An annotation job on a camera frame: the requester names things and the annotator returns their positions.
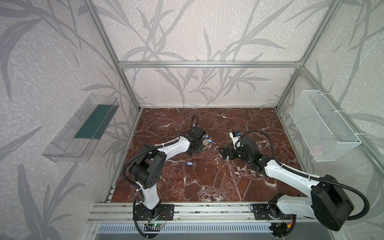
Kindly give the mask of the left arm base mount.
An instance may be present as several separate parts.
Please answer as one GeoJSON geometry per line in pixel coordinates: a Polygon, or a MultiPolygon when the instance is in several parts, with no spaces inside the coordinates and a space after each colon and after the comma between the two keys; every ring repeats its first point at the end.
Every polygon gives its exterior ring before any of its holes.
{"type": "Polygon", "coordinates": [[[173,204],[160,204],[155,206],[153,210],[149,210],[143,204],[135,205],[135,219],[137,221],[148,220],[161,220],[171,221],[173,220],[175,213],[175,205],[173,204]]]}

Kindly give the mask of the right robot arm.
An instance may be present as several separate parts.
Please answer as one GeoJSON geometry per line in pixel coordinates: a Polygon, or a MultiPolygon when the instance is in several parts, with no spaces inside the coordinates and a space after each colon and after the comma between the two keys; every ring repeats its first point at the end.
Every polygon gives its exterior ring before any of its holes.
{"type": "Polygon", "coordinates": [[[302,197],[279,195],[272,205],[285,215],[300,215],[317,219],[333,231],[339,231],[354,210],[354,206],[339,183],[330,175],[307,175],[268,155],[261,154],[255,141],[245,138],[237,147],[219,149],[225,160],[240,159],[254,171],[279,180],[304,194],[302,197]]]}

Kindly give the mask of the metal key holder plate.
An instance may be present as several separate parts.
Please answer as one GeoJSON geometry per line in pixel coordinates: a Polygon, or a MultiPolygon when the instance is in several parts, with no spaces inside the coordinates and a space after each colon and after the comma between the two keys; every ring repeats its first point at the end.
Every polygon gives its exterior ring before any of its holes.
{"type": "Polygon", "coordinates": [[[210,140],[203,140],[203,151],[208,149],[210,143],[210,140]]]}

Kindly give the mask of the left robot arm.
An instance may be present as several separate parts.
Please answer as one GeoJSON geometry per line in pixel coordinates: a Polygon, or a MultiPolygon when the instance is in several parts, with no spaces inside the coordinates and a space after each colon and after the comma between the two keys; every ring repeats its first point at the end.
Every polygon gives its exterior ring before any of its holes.
{"type": "Polygon", "coordinates": [[[158,144],[145,144],[123,167],[122,176],[133,185],[141,195],[142,206],[153,211],[161,200],[157,193],[165,162],[179,154],[202,153],[206,131],[199,126],[178,135],[175,139],[158,144]]]}

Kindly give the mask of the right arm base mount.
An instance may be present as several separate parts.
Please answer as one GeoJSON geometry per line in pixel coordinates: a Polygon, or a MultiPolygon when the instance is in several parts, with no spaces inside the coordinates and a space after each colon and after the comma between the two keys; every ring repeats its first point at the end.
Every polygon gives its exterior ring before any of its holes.
{"type": "Polygon", "coordinates": [[[293,218],[290,215],[283,214],[275,204],[252,204],[250,206],[252,213],[254,214],[255,220],[265,221],[289,221],[293,218]]]}

